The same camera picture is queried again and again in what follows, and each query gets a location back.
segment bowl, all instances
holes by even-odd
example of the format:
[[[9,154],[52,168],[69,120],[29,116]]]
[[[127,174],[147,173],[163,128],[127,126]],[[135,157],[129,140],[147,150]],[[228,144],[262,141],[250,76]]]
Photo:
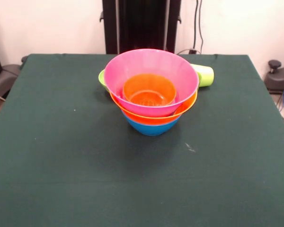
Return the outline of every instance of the bowl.
[[[166,106],[144,106],[123,97],[123,85],[131,77],[152,73],[169,79],[176,88],[174,103]],[[182,57],[162,50],[138,49],[114,57],[105,67],[104,81],[109,91],[128,111],[148,117],[171,115],[197,90],[199,77]]]
[[[123,86],[127,101],[147,106],[171,104],[176,97],[176,88],[169,79],[147,73],[129,78]]]
[[[123,111],[126,117],[128,117],[132,121],[140,123],[140,124],[146,124],[146,125],[160,125],[160,124],[166,124],[171,121],[174,121],[179,116],[181,116],[183,113],[185,113],[187,110],[189,110],[195,103],[197,96],[198,96],[198,92],[196,91],[171,116],[167,116],[167,117],[147,117],[147,116],[137,115],[135,113],[132,113],[126,110],[112,93],[110,93],[110,96],[112,97],[116,105]]]
[[[104,82],[104,71],[105,70],[102,70],[100,73],[99,73],[99,76],[98,76],[98,79],[99,79],[99,82],[101,83],[101,85],[106,89],[106,91],[109,92],[105,82]]]
[[[129,117],[126,116],[126,114],[123,112],[126,120],[128,123],[136,129],[138,132],[142,133],[146,136],[159,136],[165,132],[167,132],[169,129],[171,129],[179,120],[180,116],[178,116],[175,120],[166,123],[166,124],[160,124],[160,125],[146,125],[146,124],[140,124],[138,122],[133,121]]]

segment table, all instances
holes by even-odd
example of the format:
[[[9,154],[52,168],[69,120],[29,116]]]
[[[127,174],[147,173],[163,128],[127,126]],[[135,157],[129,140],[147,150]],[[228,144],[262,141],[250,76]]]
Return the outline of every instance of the table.
[[[98,83],[113,55],[31,55],[0,113],[0,227],[284,227],[284,122],[246,55],[183,55],[212,86],[139,134]]]

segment orange bowl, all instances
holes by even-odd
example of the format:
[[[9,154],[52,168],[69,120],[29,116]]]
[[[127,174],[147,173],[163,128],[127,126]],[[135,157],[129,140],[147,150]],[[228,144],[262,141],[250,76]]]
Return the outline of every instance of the orange bowl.
[[[177,93],[169,79],[144,73],[129,78],[124,83],[123,94],[127,101],[138,105],[161,106],[171,104]]]
[[[193,104],[195,103],[197,99],[198,91],[196,91],[189,99],[187,99],[181,106],[178,107],[178,109],[175,111],[175,113],[171,116],[167,117],[146,117],[137,115],[135,113],[131,113],[130,111],[126,110],[123,106],[121,106],[120,102],[117,100],[117,98],[110,92],[110,96],[112,97],[114,103],[124,111],[124,114],[129,117],[131,120],[138,122],[140,124],[146,124],[146,125],[159,125],[159,124],[166,124],[169,123],[175,119],[177,119],[180,115],[185,113],[187,110],[189,110]]]

